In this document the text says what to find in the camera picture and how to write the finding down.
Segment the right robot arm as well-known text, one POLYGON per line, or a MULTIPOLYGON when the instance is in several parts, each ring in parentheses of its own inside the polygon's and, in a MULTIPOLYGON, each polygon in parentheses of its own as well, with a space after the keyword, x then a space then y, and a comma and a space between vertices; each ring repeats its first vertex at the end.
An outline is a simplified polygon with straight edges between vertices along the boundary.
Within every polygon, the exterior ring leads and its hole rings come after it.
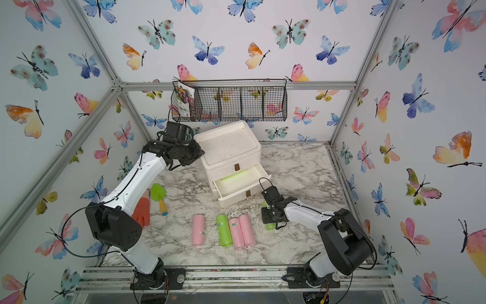
POLYGON ((275 186, 264 189, 267 207, 261 209, 264 224, 290 222, 317 232, 325 251, 305 263, 305 280, 316 286, 333 273, 351 275, 374 253, 374 247, 353 214, 344 208, 323 211, 302 203, 295 197, 284 198, 275 186))

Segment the drawer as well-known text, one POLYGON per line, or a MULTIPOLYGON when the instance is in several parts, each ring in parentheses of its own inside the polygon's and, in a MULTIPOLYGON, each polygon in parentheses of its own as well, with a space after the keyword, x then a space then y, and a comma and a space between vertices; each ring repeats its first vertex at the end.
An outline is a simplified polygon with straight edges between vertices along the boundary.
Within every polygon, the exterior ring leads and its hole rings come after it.
POLYGON ((221 208, 227 208, 262 192, 271 186, 271 175, 258 164, 247 169, 241 176, 226 181, 221 179, 210 182, 213 197, 221 208))
POLYGON ((232 176, 236 173, 242 172, 243 170, 258 165, 261 161, 261 154, 259 153, 245 158, 232 158, 221 162, 216 162, 212 165, 210 165, 206 160, 206 156, 203 156, 201 158, 203 167, 205 168, 206 176, 211 182, 232 176))

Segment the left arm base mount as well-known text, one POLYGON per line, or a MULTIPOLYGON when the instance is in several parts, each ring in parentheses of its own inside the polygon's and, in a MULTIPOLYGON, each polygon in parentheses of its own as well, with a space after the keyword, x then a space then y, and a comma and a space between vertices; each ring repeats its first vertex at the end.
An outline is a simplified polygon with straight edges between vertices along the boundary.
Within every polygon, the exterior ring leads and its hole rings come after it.
POLYGON ((172 267, 156 269, 152 274, 135 272, 130 289, 132 291, 181 290, 186 280, 186 274, 185 268, 172 267))

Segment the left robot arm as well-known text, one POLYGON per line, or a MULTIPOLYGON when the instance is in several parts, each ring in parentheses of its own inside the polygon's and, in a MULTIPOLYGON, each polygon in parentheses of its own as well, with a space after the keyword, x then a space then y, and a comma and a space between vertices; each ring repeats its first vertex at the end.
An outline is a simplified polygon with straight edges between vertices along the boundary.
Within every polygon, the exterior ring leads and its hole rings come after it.
POLYGON ((188 166, 204 154, 191 127, 169 122, 157 139, 143 147, 138 161, 119 185, 103 201, 86 208, 93 237, 120 252, 138 273, 152 274, 162 262, 140 240, 143 228, 132 215, 163 170, 188 166))

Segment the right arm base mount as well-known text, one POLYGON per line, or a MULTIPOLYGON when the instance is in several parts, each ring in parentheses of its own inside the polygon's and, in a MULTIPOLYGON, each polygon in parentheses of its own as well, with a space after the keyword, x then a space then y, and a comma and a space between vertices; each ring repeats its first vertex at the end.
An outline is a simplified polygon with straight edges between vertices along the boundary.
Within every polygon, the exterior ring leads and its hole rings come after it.
POLYGON ((340 282, 334 280, 333 274, 318 277, 309 267, 287 267, 282 280, 288 284, 289 289, 340 288, 340 282))

